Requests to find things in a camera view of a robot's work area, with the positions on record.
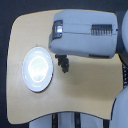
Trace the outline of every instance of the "black background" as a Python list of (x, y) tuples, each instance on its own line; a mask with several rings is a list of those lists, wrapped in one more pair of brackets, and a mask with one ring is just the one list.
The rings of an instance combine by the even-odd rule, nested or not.
[(128, 0), (0, 0), (0, 128), (28, 128), (28, 124), (11, 125), (7, 119), (6, 69), (12, 24), (20, 15), (55, 9), (126, 11)]

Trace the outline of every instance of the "table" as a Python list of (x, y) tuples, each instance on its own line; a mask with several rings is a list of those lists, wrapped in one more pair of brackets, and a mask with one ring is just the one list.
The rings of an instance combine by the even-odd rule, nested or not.
[[(110, 60), (69, 56), (69, 72), (61, 71), (48, 50), (53, 17), (58, 11), (23, 15), (13, 24), (7, 61), (7, 116), (11, 124), (61, 111), (109, 119), (114, 98), (123, 89), (122, 65), (117, 55)], [(40, 93), (30, 91), (22, 77), (23, 60), (37, 46), (49, 52), (54, 65), (52, 81)]]

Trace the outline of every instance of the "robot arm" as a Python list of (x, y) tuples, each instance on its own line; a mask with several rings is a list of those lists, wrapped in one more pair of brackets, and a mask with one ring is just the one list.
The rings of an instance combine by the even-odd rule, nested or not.
[[(125, 33), (123, 38), (128, 43), (127, 20), (124, 18), (122, 30)], [(114, 13), (65, 10), (54, 17), (49, 49), (57, 54), (59, 65), (63, 62), (61, 67), (67, 72), (69, 64), (66, 55), (112, 58), (117, 49), (117, 37), (118, 22)]]

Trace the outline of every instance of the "wooden table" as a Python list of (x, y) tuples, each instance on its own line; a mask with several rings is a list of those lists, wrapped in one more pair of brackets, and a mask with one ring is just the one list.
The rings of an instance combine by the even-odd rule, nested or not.
[[(7, 63), (7, 115), (12, 124), (61, 111), (109, 119), (113, 100), (123, 89), (122, 66), (117, 55), (110, 60), (69, 56), (70, 71), (62, 73), (54, 54), (48, 50), (56, 12), (24, 15), (13, 24)], [(22, 77), (24, 57), (36, 46), (50, 53), (54, 65), (51, 84), (41, 93), (30, 91)]]

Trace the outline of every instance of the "white plate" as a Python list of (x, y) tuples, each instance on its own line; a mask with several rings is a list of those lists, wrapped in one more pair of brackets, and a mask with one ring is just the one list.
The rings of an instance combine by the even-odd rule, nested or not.
[(34, 92), (44, 90), (53, 74), (53, 63), (49, 53), (41, 47), (31, 49), (24, 59), (22, 74), (30, 90)]

